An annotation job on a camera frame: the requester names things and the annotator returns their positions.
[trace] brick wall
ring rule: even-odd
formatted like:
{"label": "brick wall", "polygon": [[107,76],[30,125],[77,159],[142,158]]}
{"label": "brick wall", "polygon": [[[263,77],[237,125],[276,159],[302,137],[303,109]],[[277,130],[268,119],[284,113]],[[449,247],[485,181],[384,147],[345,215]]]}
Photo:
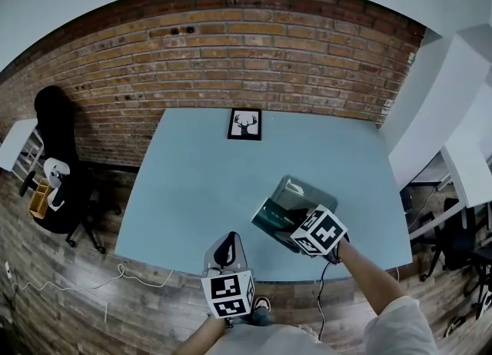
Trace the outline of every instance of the brick wall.
{"label": "brick wall", "polygon": [[424,27],[364,0],[121,0],[0,74],[0,138],[58,85],[82,159],[139,165],[170,107],[247,107],[380,124]]}

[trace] light blue table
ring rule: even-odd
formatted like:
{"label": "light blue table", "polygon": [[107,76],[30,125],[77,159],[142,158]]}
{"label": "light blue table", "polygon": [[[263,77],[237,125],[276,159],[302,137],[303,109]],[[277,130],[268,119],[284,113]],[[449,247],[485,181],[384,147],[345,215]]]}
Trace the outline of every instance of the light blue table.
{"label": "light blue table", "polygon": [[[400,195],[376,127],[263,112],[262,141],[227,139],[229,109],[166,110],[123,218],[116,254],[201,274],[205,251],[236,231],[256,280],[319,280],[325,260],[294,254],[251,223],[285,174],[334,195],[352,243],[388,269],[411,262]],[[349,276],[341,265],[326,278]]]}

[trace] wrist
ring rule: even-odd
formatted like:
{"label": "wrist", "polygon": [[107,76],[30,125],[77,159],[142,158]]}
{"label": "wrist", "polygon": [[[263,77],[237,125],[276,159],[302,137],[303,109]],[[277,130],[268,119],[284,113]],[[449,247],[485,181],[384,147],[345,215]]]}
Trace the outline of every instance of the wrist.
{"label": "wrist", "polygon": [[351,244],[342,237],[340,239],[340,242],[338,243],[338,257],[343,261],[345,258],[347,258],[347,254],[350,252],[350,249],[352,248]]}
{"label": "wrist", "polygon": [[215,318],[214,314],[209,314],[207,320],[205,320],[205,324],[209,327],[213,327],[214,329],[224,329],[227,327],[227,323],[225,322],[225,318]]}

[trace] sneaker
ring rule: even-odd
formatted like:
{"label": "sneaker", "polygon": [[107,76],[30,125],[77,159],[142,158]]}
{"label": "sneaker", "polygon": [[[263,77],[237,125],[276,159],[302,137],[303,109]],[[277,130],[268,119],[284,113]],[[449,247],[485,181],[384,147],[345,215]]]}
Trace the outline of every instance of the sneaker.
{"label": "sneaker", "polygon": [[256,298],[256,301],[254,302],[254,309],[256,310],[260,307],[263,307],[264,309],[271,311],[270,301],[268,300],[267,297],[257,297]]}
{"label": "sneaker", "polygon": [[447,327],[446,333],[444,333],[444,337],[449,337],[457,328],[463,325],[466,322],[466,317],[456,317],[451,322],[450,326]]}

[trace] table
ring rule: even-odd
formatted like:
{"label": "table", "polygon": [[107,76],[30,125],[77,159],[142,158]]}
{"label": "table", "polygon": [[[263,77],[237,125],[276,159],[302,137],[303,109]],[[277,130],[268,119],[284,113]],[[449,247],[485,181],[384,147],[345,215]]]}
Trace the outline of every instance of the table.
{"label": "table", "polygon": [[[0,145],[0,168],[12,172],[21,181],[23,178],[14,170],[15,165],[19,166],[25,174],[31,172],[35,165],[42,168],[38,161],[44,151],[44,145],[36,131],[37,125],[37,118],[16,121]],[[29,165],[28,169],[24,167],[22,161]]]}
{"label": "table", "polygon": [[[319,280],[325,261],[294,254],[251,223],[285,174],[335,196],[357,249],[388,269],[411,262],[400,195],[367,121],[263,111],[262,141],[228,140],[229,109],[166,110],[131,192],[116,254],[201,274],[205,251],[236,231],[256,280]],[[326,278],[347,277],[339,264]]]}
{"label": "table", "polygon": [[458,202],[451,209],[410,233],[411,240],[417,239],[459,212],[466,227],[467,215],[464,210],[466,207],[485,204],[487,212],[490,210],[489,203],[492,201],[490,162],[485,159],[477,141],[468,133],[455,131],[440,152],[449,170],[449,176],[439,183],[437,190],[441,190],[447,183],[453,181]]}

